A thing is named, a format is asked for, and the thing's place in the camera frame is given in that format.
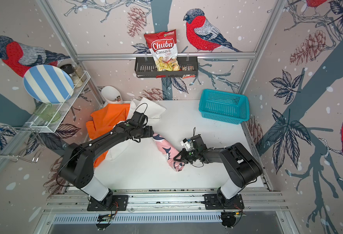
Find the pink shark print shorts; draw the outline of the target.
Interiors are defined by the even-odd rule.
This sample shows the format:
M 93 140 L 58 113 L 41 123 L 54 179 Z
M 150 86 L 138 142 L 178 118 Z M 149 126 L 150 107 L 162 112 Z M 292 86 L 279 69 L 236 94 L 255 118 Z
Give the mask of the pink shark print shorts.
M 168 165 L 176 172 L 182 171 L 185 163 L 181 161 L 180 152 L 159 134 L 153 135 L 153 141 L 158 150 L 166 157 Z

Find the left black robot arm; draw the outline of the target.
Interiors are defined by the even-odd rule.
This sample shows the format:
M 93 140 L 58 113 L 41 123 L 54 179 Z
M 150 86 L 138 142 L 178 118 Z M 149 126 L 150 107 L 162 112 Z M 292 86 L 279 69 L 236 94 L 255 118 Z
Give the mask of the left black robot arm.
M 129 139 L 139 143 L 153 136 L 144 113 L 134 112 L 131 119 L 117 124 L 111 131 L 83 144 L 72 143 L 65 150 L 57 173 L 72 186 L 82 190 L 105 207 L 110 207 L 113 192 L 94 175 L 94 162 L 106 151 Z

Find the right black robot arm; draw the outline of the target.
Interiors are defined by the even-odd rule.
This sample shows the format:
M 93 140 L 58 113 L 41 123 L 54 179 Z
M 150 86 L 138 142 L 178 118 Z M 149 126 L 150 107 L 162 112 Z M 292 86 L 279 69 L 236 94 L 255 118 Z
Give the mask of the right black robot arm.
M 249 184 L 257 181 L 263 168 L 241 143 L 224 148 L 208 148 L 200 134 L 184 139 L 184 147 L 173 160 L 184 164 L 200 161 L 203 165 L 222 163 L 229 175 L 227 182 L 218 189 L 218 197 L 226 202 L 235 198 Z

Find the white cloth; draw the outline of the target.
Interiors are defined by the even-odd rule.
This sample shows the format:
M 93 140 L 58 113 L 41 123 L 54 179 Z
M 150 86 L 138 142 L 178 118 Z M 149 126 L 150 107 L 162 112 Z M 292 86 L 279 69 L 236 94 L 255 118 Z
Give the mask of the white cloth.
M 166 108 L 159 103 L 143 97 L 141 100 L 133 99 L 129 106 L 127 120 L 131 119 L 134 112 L 144 113 L 148 117 L 148 124 L 152 125 L 161 119 L 161 115 L 166 111 Z M 132 140 L 126 140 L 107 151 L 105 160 L 114 161 L 120 157 L 124 151 L 133 143 Z

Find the orange cloth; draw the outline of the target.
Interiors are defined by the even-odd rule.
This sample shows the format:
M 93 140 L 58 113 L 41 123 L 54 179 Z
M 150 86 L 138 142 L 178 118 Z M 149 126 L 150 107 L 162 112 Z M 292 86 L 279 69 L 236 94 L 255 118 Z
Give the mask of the orange cloth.
M 125 121 L 129 115 L 130 104 L 107 104 L 103 109 L 91 113 L 91 121 L 86 123 L 90 140 L 109 133 L 116 124 Z M 114 161 L 129 146 L 129 142 L 122 142 L 99 156 L 94 162 L 97 168 L 103 161 Z

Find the white patterned cup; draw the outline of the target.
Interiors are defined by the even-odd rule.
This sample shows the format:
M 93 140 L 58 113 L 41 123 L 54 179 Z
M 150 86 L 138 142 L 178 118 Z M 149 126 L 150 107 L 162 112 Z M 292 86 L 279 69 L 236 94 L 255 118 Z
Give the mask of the white patterned cup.
M 105 86 L 101 90 L 101 95 L 108 104 L 123 104 L 120 92 L 113 86 Z

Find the teal plastic basket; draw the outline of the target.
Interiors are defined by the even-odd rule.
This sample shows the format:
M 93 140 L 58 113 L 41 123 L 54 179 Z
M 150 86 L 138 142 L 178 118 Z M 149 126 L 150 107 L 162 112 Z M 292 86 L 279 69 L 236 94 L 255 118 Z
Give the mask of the teal plastic basket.
M 250 117 L 249 101 L 245 95 L 205 89 L 199 111 L 203 118 L 231 124 L 241 124 Z

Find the red Chuba chips bag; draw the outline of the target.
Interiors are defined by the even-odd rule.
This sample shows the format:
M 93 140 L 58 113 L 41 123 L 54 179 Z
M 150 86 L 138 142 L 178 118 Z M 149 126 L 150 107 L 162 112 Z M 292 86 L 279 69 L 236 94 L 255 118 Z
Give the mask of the red Chuba chips bag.
M 177 61 L 178 50 L 175 29 L 166 32 L 145 34 L 144 37 L 159 72 L 180 70 Z

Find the dark lid spice jar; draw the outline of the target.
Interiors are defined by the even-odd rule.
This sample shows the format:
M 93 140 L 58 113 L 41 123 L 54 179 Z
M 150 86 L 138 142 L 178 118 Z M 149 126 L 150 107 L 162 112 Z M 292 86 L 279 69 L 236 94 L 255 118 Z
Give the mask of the dark lid spice jar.
M 80 88 L 83 85 L 82 79 L 77 75 L 72 64 L 64 64 L 59 68 L 71 77 L 75 89 Z

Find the green glass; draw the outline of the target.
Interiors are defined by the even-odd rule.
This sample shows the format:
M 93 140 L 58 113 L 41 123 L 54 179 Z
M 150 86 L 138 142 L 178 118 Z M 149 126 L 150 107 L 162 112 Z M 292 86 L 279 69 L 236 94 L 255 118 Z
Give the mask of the green glass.
M 54 123 L 60 120 L 60 113 L 51 103 L 42 103 L 36 107 L 34 114 L 41 117 L 45 122 Z

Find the blue white striped plate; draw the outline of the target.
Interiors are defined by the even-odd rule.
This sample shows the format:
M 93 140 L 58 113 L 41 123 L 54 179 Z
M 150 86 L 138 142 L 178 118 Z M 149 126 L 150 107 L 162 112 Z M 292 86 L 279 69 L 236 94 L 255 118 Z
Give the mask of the blue white striped plate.
M 43 103 L 64 103 L 74 93 L 72 78 L 62 69 L 52 65 L 30 68 L 24 75 L 23 83 L 29 95 Z

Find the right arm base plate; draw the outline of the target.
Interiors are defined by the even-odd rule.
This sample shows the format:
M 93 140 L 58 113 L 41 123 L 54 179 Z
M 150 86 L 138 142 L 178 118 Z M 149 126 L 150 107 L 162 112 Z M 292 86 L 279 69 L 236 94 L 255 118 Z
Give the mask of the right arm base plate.
M 205 205 L 206 210 L 244 209 L 243 199 L 240 194 L 237 194 L 231 199 L 226 199 L 221 194 L 205 194 L 202 204 Z

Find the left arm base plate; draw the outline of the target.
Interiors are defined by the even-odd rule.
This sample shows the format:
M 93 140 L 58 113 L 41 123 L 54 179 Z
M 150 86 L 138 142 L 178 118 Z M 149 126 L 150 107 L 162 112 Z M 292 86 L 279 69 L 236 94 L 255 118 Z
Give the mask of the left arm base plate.
M 127 209 L 129 196 L 127 195 L 109 195 L 103 201 L 97 201 L 90 197 L 87 211 L 103 212 L 103 211 L 125 211 Z

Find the aluminium front rail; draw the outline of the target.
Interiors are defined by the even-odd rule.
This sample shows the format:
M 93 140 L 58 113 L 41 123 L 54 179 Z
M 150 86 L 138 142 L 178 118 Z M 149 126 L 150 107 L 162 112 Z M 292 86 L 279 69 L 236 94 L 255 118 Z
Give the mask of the aluminium front rail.
M 205 212 L 205 194 L 215 190 L 195 191 L 145 191 L 119 190 L 115 196 L 128 196 L 125 213 Z M 241 191 L 244 211 L 287 211 L 289 206 L 281 192 L 264 188 L 245 188 Z M 42 214 L 87 213 L 88 196 L 78 190 L 53 195 L 41 209 Z

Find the clear acrylic wall shelf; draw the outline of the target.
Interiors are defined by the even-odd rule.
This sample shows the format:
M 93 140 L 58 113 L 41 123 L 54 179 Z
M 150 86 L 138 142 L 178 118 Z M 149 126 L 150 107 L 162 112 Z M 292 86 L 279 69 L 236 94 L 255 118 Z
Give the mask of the clear acrylic wall shelf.
M 40 133 L 55 133 L 79 95 L 83 93 L 83 89 L 91 79 L 91 76 L 88 71 L 84 71 L 82 78 L 85 79 L 82 86 L 74 89 L 69 99 L 65 100 L 63 103 L 51 104 L 53 115 L 50 121 L 46 121 L 42 117 L 32 114 L 28 121 L 25 122 L 24 126 Z

